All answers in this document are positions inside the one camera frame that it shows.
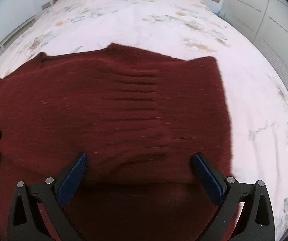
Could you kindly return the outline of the dark red knit sweater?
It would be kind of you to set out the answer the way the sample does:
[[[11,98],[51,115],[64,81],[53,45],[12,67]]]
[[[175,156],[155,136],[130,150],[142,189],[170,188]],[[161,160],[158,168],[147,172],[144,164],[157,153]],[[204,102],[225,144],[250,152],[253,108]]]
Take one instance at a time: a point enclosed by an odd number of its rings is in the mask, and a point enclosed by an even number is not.
[[[189,162],[222,173],[230,118],[213,57],[111,44],[39,53],[0,78],[0,239],[18,181],[43,182],[81,152],[87,173],[65,212],[86,240],[195,240],[216,208]]]

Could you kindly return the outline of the floral pink bed duvet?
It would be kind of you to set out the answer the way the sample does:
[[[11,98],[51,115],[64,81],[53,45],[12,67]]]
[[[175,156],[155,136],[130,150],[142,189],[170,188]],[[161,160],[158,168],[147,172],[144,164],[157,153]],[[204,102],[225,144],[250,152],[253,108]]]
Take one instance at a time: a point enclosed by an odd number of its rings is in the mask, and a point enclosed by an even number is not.
[[[232,170],[269,188],[275,238],[288,231],[288,87],[281,58],[253,45],[202,0],[59,0],[0,56],[0,78],[40,52],[93,51],[111,43],[218,61],[232,124]]]

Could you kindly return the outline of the white wardrobe with louvres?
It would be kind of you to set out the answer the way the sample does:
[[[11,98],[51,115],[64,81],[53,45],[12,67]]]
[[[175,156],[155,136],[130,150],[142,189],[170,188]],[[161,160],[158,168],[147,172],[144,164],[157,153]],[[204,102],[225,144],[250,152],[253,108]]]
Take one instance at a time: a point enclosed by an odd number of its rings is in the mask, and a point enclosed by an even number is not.
[[[288,90],[288,2],[224,0],[220,13],[265,56]]]

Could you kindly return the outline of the left wall switch plate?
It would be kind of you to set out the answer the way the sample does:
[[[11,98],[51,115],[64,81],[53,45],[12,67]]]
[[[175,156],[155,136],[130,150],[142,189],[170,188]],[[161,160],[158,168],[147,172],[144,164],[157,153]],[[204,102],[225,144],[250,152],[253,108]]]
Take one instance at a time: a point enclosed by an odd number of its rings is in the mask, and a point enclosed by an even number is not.
[[[51,3],[50,3],[50,2],[47,2],[47,3],[45,3],[45,4],[42,5],[42,10],[47,9],[47,8],[50,7],[50,6],[51,6]]]

